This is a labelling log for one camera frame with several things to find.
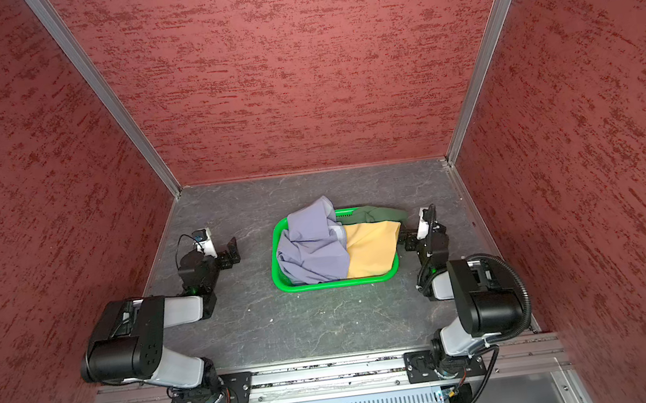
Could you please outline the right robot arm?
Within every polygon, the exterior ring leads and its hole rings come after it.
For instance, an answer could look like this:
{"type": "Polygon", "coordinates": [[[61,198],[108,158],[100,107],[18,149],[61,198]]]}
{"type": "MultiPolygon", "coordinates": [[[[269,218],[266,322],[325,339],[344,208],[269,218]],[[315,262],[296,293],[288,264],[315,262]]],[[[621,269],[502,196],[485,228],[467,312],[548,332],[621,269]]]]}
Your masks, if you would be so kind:
{"type": "Polygon", "coordinates": [[[529,329],[528,290],[503,259],[485,253],[449,258],[449,238],[440,225],[422,238],[403,231],[398,241],[417,252],[416,290],[434,302],[452,301],[457,310],[456,319],[434,333],[429,351],[406,355],[410,371],[423,378],[457,379],[482,366],[485,350],[529,329]]]}

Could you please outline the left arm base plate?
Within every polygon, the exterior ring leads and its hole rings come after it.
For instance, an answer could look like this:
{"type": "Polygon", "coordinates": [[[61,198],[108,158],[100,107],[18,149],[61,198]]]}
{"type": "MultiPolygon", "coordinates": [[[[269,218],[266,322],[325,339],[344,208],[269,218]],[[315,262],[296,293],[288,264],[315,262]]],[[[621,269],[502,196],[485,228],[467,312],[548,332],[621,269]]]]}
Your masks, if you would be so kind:
{"type": "Polygon", "coordinates": [[[217,375],[214,383],[203,382],[195,388],[167,390],[170,403],[248,403],[251,372],[217,375]]]}

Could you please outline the lavender skirt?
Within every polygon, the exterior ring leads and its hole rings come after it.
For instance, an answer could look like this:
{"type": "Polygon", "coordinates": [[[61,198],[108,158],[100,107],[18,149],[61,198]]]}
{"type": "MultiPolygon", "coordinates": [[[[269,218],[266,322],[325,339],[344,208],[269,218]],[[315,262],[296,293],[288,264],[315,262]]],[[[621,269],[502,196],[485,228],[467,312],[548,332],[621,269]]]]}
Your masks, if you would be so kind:
{"type": "Polygon", "coordinates": [[[349,271],[346,243],[332,201],[320,197],[287,217],[276,248],[277,265],[293,285],[337,282],[349,271]]]}

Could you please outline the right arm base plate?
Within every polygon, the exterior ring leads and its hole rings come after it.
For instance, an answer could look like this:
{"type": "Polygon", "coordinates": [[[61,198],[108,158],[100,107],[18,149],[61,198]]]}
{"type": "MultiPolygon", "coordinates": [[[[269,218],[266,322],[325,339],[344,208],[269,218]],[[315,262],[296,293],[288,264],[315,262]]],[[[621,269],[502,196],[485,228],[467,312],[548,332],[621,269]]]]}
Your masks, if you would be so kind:
{"type": "Polygon", "coordinates": [[[452,381],[464,375],[483,377],[487,371],[483,361],[467,356],[441,357],[428,350],[406,352],[402,356],[411,384],[452,381]]]}

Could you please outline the green plastic basket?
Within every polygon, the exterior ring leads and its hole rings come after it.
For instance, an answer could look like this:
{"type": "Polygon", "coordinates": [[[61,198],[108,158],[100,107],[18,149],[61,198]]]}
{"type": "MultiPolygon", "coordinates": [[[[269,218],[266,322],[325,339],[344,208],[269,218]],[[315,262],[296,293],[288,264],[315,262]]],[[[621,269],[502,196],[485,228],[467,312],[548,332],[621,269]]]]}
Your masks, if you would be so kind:
{"type": "Polygon", "coordinates": [[[311,291],[320,291],[320,290],[327,290],[327,289],[337,289],[337,288],[343,288],[343,287],[353,287],[353,286],[360,286],[360,285],[384,283],[392,279],[392,277],[394,277],[396,273],[398,273],[398,270],[400,268],[399,266],[401,266],[400,264],[401,259],[399,257],[399,253],[398,251],[395,251],[391,268],[383,274],[369,276],[369,277],[359,277],[359,278],[352,278],[352,279],[320,282],[318,284],[313,284],[313,285],[312,283],[295,285],[290,281],[288,277],[286,277],[283,274],[283,271],[281,271],[280,265],[278,264],[278,258],[277,258],[279,239],[281,239],[281,236],[284,230],[288,229],[287,223],[289,223],[287,219],[283,218],[275,225],[272,231],[273,241],[272,241],[272,254],[271,254],[272,281],[280,291],[283,291],[285,293],[304,293],[307,291],[311,292],[311,291]]]}

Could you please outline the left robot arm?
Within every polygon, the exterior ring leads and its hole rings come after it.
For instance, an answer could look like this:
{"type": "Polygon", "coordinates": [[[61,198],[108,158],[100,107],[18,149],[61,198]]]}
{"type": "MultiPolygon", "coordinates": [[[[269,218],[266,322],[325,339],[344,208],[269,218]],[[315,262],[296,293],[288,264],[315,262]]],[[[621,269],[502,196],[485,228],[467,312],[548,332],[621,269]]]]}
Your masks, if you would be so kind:
{"type": "Polygon", "coordinates": [[[184,287],[179,296],[150,296],[107,304],[95,324],[81,363],[87,383],[148,384],[167,389],[170,403],[249,403],[253,374],[222,375],[213,360],[165,347],[174,326],[207,321],[215,313],[221,271],[241,261],[236,239],[220,252],[207,240],[177,261],[184,287]]]}

